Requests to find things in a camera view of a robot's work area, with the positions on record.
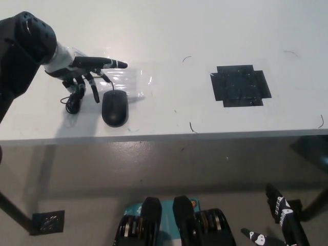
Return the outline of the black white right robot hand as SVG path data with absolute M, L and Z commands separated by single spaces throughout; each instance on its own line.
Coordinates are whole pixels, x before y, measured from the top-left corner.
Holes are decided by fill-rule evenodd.
M 241 229 L 241 233 L 249 238 L 255 245 L 307 245 L 309 240 L 300 223 L 300 220 L 286 198 L 270 183 L 265 187 L 267 202 L 270 207 L 271 214 L 276 223 L 280 224 L 284 241 L 263 235 L 246 228 Z

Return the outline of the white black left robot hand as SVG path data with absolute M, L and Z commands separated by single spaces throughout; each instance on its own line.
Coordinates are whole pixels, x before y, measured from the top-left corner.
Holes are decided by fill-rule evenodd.
M 86 85 L 84 80 L 89 82 L 94 99 L 99 103 L 99 94 L 92 73 L 105 77 L 103 69 L 125 69 L 128 64 L 105 57 L 87 56 L 81 51 L 57 44 L 56 51 L 52 59 L 44 65 L 45 72 L 54 78 L 62 81 L 64 87 L 78 99 L 85 95 Z

